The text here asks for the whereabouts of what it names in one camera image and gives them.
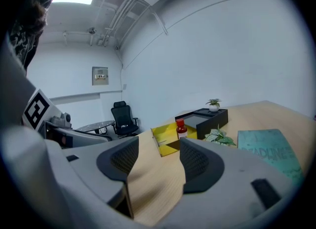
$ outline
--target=yellow box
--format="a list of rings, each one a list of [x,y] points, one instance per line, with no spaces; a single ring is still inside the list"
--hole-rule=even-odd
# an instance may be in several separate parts
[[[187,125],[186,127],[188,129],[187,137],[197,139],[197,130]],[[151,129],[153,139],[158,147],[161,157],[180,150],[180,141],[176,129],[176,122]]]

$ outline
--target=red cap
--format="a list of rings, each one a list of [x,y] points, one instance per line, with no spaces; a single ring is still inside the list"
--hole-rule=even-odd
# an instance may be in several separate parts
[[[177,122],[177,126],[183,126],[184,125],[184,119],[183,118],[177,119],[176,122]]]

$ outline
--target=round table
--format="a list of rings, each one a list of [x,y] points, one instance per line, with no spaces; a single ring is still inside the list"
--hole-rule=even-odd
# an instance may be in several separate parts
[[[80,131],[80,132],[95,131],[96,134],[100,134],[99,129],[105,128],[106,132],[104,134],[107,134],[108,133],[107,126],[112,125],[114,123],[115,123],[114,120],[98,122],[98,123],[89,124],[89,125],[80,127],[77,129],[77,131]]]

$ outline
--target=teal book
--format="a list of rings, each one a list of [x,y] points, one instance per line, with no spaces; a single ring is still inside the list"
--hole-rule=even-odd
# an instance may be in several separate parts
[[[238,131],[238,148],[259,156],[291,178],[294,184],[302,183],[300,163],[280,130]]]

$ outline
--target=black mesh chair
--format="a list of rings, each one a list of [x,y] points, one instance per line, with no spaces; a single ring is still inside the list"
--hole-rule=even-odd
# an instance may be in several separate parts
[[[111,112],[115,119],[115,124],[112,124],[115,134],[118,136],[135,136],[133,132],[138,130],[137,126],[137,117],[134,117],[133,120],[130,116],[130,106],[126,105],[125,101],[114,103],[114,107],[111,109]]]

